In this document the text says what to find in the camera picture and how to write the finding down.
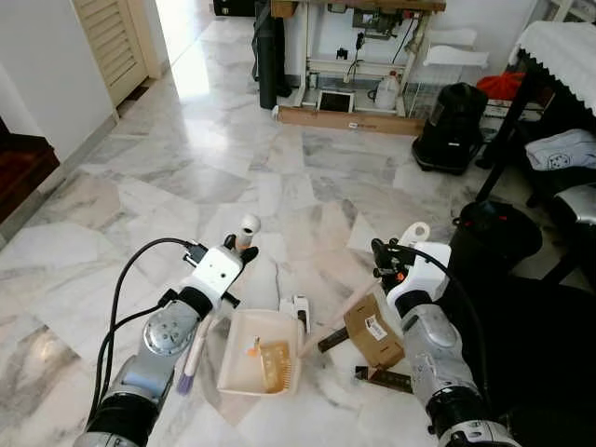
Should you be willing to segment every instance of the white plastic bottle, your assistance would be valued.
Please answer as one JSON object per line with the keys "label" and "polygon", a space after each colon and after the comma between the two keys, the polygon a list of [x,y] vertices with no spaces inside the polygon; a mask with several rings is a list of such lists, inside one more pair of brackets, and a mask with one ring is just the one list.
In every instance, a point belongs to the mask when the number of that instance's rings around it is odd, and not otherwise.
{"label": "white plastic bottle", "polygon": [[395,101],[398,97],[398,90],[400,84],[395,72],[389,73],[385,76],[376,89],[376,97],[374,98],[374,105],[378,109],[393,110],[395,109]]}

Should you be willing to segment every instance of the black trash bin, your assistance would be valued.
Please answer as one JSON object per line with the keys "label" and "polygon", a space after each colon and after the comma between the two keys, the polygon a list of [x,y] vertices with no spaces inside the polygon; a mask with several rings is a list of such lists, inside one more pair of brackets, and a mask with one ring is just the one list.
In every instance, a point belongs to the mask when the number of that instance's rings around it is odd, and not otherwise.
{"label": "black trash bin", "polygon": [[538,226],[505,203],[469,203],[454,223],[449,266],[464,282],[498,280],[542,247]]}

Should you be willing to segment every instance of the white label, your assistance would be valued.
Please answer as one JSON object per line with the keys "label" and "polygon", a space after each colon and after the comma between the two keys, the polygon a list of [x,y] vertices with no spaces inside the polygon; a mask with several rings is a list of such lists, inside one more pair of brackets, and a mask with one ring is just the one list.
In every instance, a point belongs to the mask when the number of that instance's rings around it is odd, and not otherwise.
{"label": "white label", "polygon": [[368,329],[368,331],[371,333],[371,335],[377,342],[380,342],[387,336],[387,332],[385,331],[385,329],[383,329],[383,326],[381,326],[379,322],[376,320],[375,315],[366,318],[364,320],[364,324],[366,324],[366,329]]}

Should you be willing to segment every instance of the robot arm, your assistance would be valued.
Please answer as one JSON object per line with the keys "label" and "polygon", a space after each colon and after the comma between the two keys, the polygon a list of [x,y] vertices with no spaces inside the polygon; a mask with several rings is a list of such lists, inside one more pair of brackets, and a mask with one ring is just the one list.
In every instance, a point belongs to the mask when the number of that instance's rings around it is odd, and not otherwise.
{"label": "robot arm", "polygon": [[221,247],[187,253],[193,273],[177,298],[146,322],[136,356],[126,361],[75,447],[144,447],[168,395],[174,365],[191,343],[198,323],[223,298],[227,289],[256,256],[256,249],[234,250],[228,238]]}
{"label": "robot arm", "polygon": [[[449,246],[418,242],[414,248],[447,265]],[[414,395],[425,407],[440,447],[520,447],[505,427],[490,420],[471,370],[462,357],[462,340],[434,304],[447,278],[437,266],[400,250],[397,240],[372,242],[389,308],[401,318],[406,358],[412,365]]]}

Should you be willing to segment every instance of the marble floor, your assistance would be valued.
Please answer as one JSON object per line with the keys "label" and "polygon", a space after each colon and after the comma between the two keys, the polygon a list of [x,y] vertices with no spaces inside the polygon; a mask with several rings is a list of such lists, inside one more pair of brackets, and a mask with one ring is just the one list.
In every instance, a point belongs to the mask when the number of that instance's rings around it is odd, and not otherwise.
{"label": "marble floor", "polygon": [[[431,239],[449,240],[452,218],[486,172],[422,172],[411,137],[273,121],[249,76],[251,33],[251,20],[212,20],[0,252],[0,445],[73,443],[91,401],[116,277],[150,239],[210,246],[244,213],[259,215],[261,253],[233,293],[253,308],[304,293],[314,327],[371,274],[373,237],[398,236],[422,220]],[[525,210],[515,172],[494,196]],[[520,269],[540,277],[555,261],[557,238],[546,216],[528,212],[545,247]],[[122,316],[154,305],[188,274],[181,255],[164,246],[135,264]],[[221,394],[215,383],[229,313],[209,334],[192,394],[170,393],[150,445],[436,445],[414,397],[352,378],[364,360],[349,342],[307,358],[292,397]],[[135,352],[141,327],[139,320],[118,332],[116,367]]]}

